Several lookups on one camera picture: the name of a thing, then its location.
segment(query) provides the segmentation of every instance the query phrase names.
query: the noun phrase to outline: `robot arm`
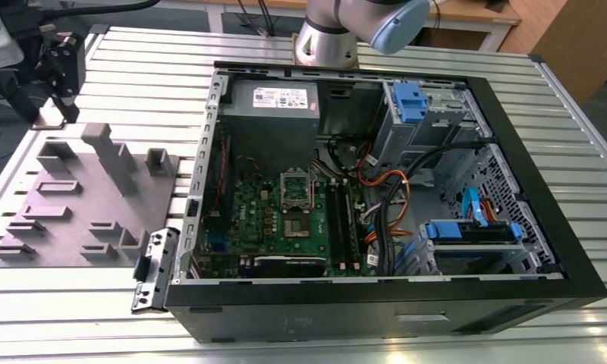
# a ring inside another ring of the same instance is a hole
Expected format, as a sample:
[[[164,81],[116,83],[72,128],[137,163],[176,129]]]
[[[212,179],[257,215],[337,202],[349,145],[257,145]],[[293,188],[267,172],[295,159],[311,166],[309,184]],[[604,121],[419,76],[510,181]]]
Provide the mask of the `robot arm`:
[[[420,32],[428,0],[308,0],[295,45],[301,64],[351,67],[356,37],[384,55],[396,53]]]
[[[78,108],[73,99],[85,80],[82,37],[56,33],[52,21],[85,14],[134,11],[160,0],[136,4],[45,11],[26,0],[0,0],[0,99],[34,129],[60,129],[76,123]],[[62,122],[49,124],[29,100],[22,85],[34,84],[52,99]]]

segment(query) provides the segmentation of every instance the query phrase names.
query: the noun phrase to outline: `metal bracket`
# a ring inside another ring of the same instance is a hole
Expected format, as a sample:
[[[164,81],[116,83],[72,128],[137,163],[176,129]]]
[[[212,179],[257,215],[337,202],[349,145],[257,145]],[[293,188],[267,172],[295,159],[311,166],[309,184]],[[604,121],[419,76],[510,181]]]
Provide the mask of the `metal bracket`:
[[[134,314],[167,312],[164,298],[179,238],[179,230],[171,227],[150,234],[145,253],[137,260],[132,276],[140,282],[132,300],[130,311]]]

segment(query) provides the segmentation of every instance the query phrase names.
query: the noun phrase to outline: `wire bundle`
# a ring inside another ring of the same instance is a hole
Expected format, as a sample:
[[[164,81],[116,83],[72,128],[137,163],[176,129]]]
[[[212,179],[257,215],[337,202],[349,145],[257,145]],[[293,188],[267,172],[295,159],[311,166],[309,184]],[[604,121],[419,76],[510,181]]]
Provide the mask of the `wire bundle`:
[[[357,161],[357,164],[355,165],[355,169],[357,170],[357,179],[360,180],[360,183],[364,186],[376,187],[380,184],[383,184],[384,181],[388,180],[388,178],[391,176],[400,177],[400,181],[403,181],[403,184],[404,184],[404,192],[405,192],[404,204],[403,204],[403,208],[400,210],[400,213],[397,215],[397,218],[388,223],[388,228],[389,228],[389,231],[391,231],[391,235],[395,235],[395,236],[410,236],[410,235],[412,235],[411,231],[396,230],[397,225],[403,221],[404,214],[407,213],[408,203],[410,203],[410,200],[412,198],[412,189],[411,189],[411,187],[408,185],[408,179],[407,179],[407,176],[404,175],[404,172],[397,170],[397,169],[384,172],[380,177],[375,178],[375,180],[367,180],[363,177],[363,175],[361,175],[361,165],[364,164],[364,160],[365,160],[367,156],[371,154],[372,147],[373,147],[372,144],[369,144],[368,148],[367,148],[365,155],[361,157],[361,159]],[[364,243],[371,244],[371,243],[373,243],[375,240],[376,240],[376,235],[375,235],[375,231],[372,231],[367,235],[367,237],[364,238]]]
[[[407,167],[404,171],[405,180],[401,178],[396,181],[393,186],[391,186],[387,196],[384,197],[383,204],[379,207],[379,211],[375,215],[375,236],[379,244],[379,264],[377,271],[380,275],[393,275],[393,259],[396,255],[396,246],[392,242],[391,227],[387,223],[387,213],[389,202],[393,200],[396,191],[401,188],[403,184],[408,185],[404,181],[411,178],[411,176],[423,168],[423,166],[430,162],[435,157],[448,152],[452,149],[482,149],[486,147],[488,142],[475,141],[475,142],[456,142],[447,144],[444,146],[438,146],[430,151],[423,153],[412,164]]]

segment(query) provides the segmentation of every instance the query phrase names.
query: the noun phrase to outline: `aluminum table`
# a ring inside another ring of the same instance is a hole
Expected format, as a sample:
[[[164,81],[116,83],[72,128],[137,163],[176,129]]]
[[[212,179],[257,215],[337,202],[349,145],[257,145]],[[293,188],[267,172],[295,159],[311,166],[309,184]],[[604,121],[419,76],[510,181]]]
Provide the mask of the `aluminum table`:
[[[102,28],[86,41],[78,124],[29,131],[0,177],[0,236],[36,179],[45,138],[78,152],[81,124],[106,122],[130,152],[180,156],[167,224],[181,227],[187,186],[215,60],[292,63],[287,38]],[[359,48],[363,68],[486,77],[574,231],[607,284],[607,145],[554,78],[526,56],[408,48],[381,56]],[[304,343],[199,344],[169,314],[129,313],[129,268],[0,269],[0,359],[183,362],[603,362],[607,299],[488,336]]]

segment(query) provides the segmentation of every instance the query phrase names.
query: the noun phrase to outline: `black cable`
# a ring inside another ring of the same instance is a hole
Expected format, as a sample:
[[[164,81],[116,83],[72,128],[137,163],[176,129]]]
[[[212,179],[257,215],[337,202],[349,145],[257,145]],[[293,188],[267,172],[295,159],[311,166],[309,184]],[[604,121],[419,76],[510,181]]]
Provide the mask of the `black cable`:
[[[424,152],[416,160],[412,162],[412,164],[407,167],[407,170],[404,171],[404,175],[407,176],[407,179],[411,180],[412,175],[418,172],[420,168],[426,165],[428,161],[432,160],[434,157],[438,155],[443,154],[444,152],[448,152],[452,149],[482,149],[488,145],[488,142],[484,141],[475,141],[475,142],[456,142],[447,144],[444,146],[438,146]],[[376,212],[376,216],[379,216],[377,219],[377,224],[375,225],[375,236],[377,241],[383,241],[383,251],[387,251],[385,259],[384,259],[384,274],[385,275],[393,275],[393,257],[396,255],[396,247],[392,243],[391,239],[391,231],[388,230],[388,220],[387,220],[387,215],[388,215],[388,205],[391,203],[391,200],[393,199],[393,196],[396,195],[397,190],[403,186],[403,180],[401,178],[396,181],[393,186],[391,186],[387,196],[383,199],[383,204],[379,207],[379,211]]]
[[[359,141],[361,142],[364,138],[361,138],[359,135],[349,134],[349,133],[337,133],[333,134],[328,142],[325,143],[325,148],[328,150],[328,156],[331,157],[331,162],[335,164],[335,167],[337,167],[339,173],[341,175],[348,175],[348,173],[355,172],[357,170],[357,167],[347,168],[344,164],[341,163],[339,155],[335,153],[337,149],[337,144],[333,143],[333,140],[337,140],[337,142],[351,142],[351,141]]]
[[[76,17],[78,15],[97,15],[121,13],[124,11],[136,11],[150,8],[160,0],[146,0],[145,2],[137,2],[136,4],[128,5],[108,5],[108,6],[93,6],[86,8],[69,8],[60,10],[45,11],[45,20],[56,20],[62,17]]]
[[[442,27],[442,9],[438,7],[436,0],[432,0],[434,6],[436,7],[436,19],[434,20],[434,31],[432,31],[432,40],[436,37],[438,30]]]
[[[263,28],[260,28],[256,23],[253,22],[253,19],[251,18],[248,12],[247,12],[247,9],[245,9],[245,5],[243,4],[243,1],[241,0],[236,0],[239,5],[240,5],[240,9],[243,10],[243,15],[245,16],[245,23],[248,23],[253,30],[256,31],[256,33],[259,33],[261,36],[265,35],[265,30]]]
[[[275,36],[275,23],[272,23],[272,17],[269,10],[267,9],[265,0],[259,0],[259,7],[261,8],[263,17],[265,18],[265,26],[269,36]]]

